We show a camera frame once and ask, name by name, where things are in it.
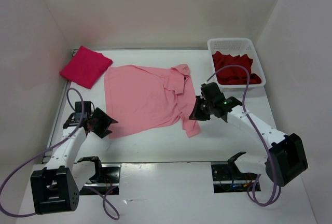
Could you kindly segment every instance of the beige wall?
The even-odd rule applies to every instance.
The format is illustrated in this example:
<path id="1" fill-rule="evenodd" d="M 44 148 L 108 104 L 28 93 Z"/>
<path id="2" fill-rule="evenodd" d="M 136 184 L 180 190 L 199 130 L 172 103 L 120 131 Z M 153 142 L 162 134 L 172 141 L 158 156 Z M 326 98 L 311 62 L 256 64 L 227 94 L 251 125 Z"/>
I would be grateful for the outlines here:
<path id="1" fill-rule="evenodd" d="M 71 48 L 206 47 L 256 41 L 276 0 L 45 0 Z"/>
<path id="2" fill-rule="evenodd" d="M 43 0 L 0 0 L 0 164 L 45 148 L 71 50 Z"/>
<path id="3" fill-rule="evenodd" d="M 303 139 L 319 224 L 332 223 L 331 19 L 332 0 L 279 0 L 256 45 L 277 127 Z"/>

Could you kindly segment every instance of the purple cable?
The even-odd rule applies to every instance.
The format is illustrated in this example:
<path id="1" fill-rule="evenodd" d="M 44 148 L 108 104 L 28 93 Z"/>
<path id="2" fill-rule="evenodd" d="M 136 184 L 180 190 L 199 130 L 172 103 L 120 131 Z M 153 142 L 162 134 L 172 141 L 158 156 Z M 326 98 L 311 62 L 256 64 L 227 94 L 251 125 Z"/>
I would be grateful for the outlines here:
<path id="1" fill-rule="evenodd" d="M 248 71 L 245 67 L 240 66 L 240 65 L 227 65 L 227 66 L 225 66 L 225 67 L 222 67 L 222 68 L 218 69 L 213 75 L 211 75 L 211 76 L 207 79 L 206 82 L 208 82 L 209 80 L 211 80 L 212 77 L 215 76 L 217 73 L 219 73 L 221 70 L 226 69 L 226 68 L 228 68 L 228 67 L 239 67 L 239 68 L 243 69 L 243 70 L 246 72 L 246 74 L 247 74 L 247 84 L 246 84 L 246 86 L 245 86 L 244 93 L 243 93 L 243 96 L 242 96 L 242 108 L 243 108 L 243 111 L 246 113 L 246 112 L 247 112 L 247 109 L 245 108 L 245 96 L 246 96 L 247 91 L 248 91 L 248 88 L 249 88 L 250 75 L 249 75 L 249 71 Z M 258 180 L 259 180 L 259 178 L 260 178 L 261 175 L 257 175 L 254 184 L 253 184 L 253 185 L 250 185 L 250 186 L 248 187 L 247 194 L 248 194 L 249 198 L 250 198 L 253 202 L 255 202 L 257 205 L 259 205 L 259 206 L 261 206 L 261 207 L 266 207 L 266 206 L 269 206 L 269 205 L 273 204 L 274 202 L 276 202 L 276 200 L 277 200 L 277 199 L 279 198 L 279 196 L 280 196 L 281 188 L 279 187 L 278 194 L 277 194 L 277 196 L 275 197 L 276 189 L 277 189 L 277 187 L 278 187 L 278 186 L 277 186 L 277 176 L 276 176 L 276 170 L 275 170 L 274 162 L 273 162 L 273 160 L 272 160 L 272 157 L 271 157 L 271 154 L 270 154 L 269 148 L 268 148 L 267 144 L 265 143 L 265 140 L 264 140 L 262 134 L 260 133 L 259 129 L 257 128 L 255 122 L 254 122 L 254 121 L 252 120 L 252 118 L 250 117 L 250 115 L 247 114 L 246 116 L 248 117 L 248 120 L 250 121 L 251 125 L 253 126 L 253 128 L 254 128 L 255 131 L 257 132 L 257 134 L 258 134 L 258 136 L 259 136 L 259 138 L 260 138 L 260 140 L 261 140 L 261 142 L 262 142 L 262 144 L 263 144 L 263 146 L 264 146 L 264 148 L 265 148 L 265 151 L 266 151 L 266 153 L 267 153 L 267 155 L 268 155 L 268 160 L 269 160 L 269 162 L 270 162 L 270 164 L 271 164 L 272 175 L 273 175 L 273 190 L 272 190 L 272 193 L 271 193 L 271 197 L 270 197 L 270 199 L 269 199 L 266 203 L 260 203 L 260 202 L 256 199 L 256 194 L 255 194 L 256 185 L 257 185 Z M 252 188 L 252 193 L 253 193 L 253 196 L 252 196 L 252 197 L 250 196 L 250 193 L 249 193 L 251 188 Z"/>
<path id="2" fill-rule="evenodd" d="M 113 204 L 111 202 L 108 201 L 108 199 L 106 199 L 106 196 L 113 190 L 115 189 L 117 186 L 111 187 L 106 193 L 105 195 L 102 195 L 99 191 L 97 191 L 96 189 L 89 187 L 89 186 L 84 186 L 87 189 L 90 189 L 92 192 L 96 193 L 97 195 L 99 195 L 101 198 L 103 198 L 103 207 L 104 207 L 104 211 L 105 213 L 113 220 L 118 220 L 120 219 L 120 214 L 118 212 L 118 210 L 113 206 Z M 117 217 L 112 216 L 106 209 L 105 206 L 105 202 L 114 210 L 114 212 L 116 213 Z"/>
<path id="3" fill-rule="evenodd" d="M 68 94 L 68 93 L 69 93 L 69 91 L 71 91 L 71 90 L 74 90 L 74 91 L 78 94 L 78 96 L 79 96 L 79 98 L 80 98 L 80 100 L 81 100 L 81 103 L 82 103 L 82 112 L 84 112 L 84 101 L 83 101 L 82 95 L 81 95 L 81 94 L 80 94 L 75 88 L 69 88 L 69 89 L 67 90 L 67 100 L 68 100 L 69 104 L 71 105 L 70 100 L 69 100 L 69 94 Z M 75 132 L 80 128 L 80 125 L 82 124 L 82 121 L 83 121 L 83 114 L 81 115 L 81 118 L 79 119 L 79 123 L 78 123 L 78 125 L 77 125 L 76 128 L 75 128 L 75 129 L 74 129 L 74 130 L 68 135 L 68 137 L 64 138 L 64 139 L 61 140 L 59 143 L 57 143 L 57 144 L 55 144 L 55 145 L 53 145 L 53 146 L 47 148 L 46 150 L 42 151 L 41 153 L 35 155 L 34 157 L 32 157 L 32 158 L 26 160 L 25 162 L 23 162 L 22 164 L 20 164 L 16 169 L 14 169 L 14 170 L 13 170 L 13 171 L 12 171 L 7 177 L 6 177 L 6 179 L 4 180 L 4 182 L 1 184 L 1 187 L 0 187 L 0 196 L 1 196 L 1 194 L 2 194 L 2 191 L 4 190 L 5 185 L 8 183 L 8 181 L 11 179 L 11 177 L 12 177 L 12 176 L 13 176 L 18 170 L 20 170 L 20 169 L 23 168 L 25 165 L 27 165 L 27 164 L 30 163 L 31 161 L 35 160 L 35 159 L 38 158 L 39 156 L 41 156 L 41 155 L 45 154 L 46 152 L 48 152 L 48 151 L 50 151 L 50 150 L 53 150 L 54 148 L 56 148 L 56 147 L 62 145 L 63 143 L 65 143 L 65 142 L 66 142 L 71 136 L 73 136 L 73 135 L 75 134 Z M 34 216 L 34 215 L 36 215 L 36 213 L 30 213 L 30 214 L 25 214 L 25 215 L 17 215 L 17 214 L 10 213 L 10 212 L 6 211 L 6 210 L 2 207 L 1 202 L 0 202 L 0 211 L 1 211 L 2 213 L 4 213 L 5 215 L 10 216 L 10 217 L 14 217 L 14 218 L 24 218 L 24 217 L 30 217 L 30 216 Z"/>

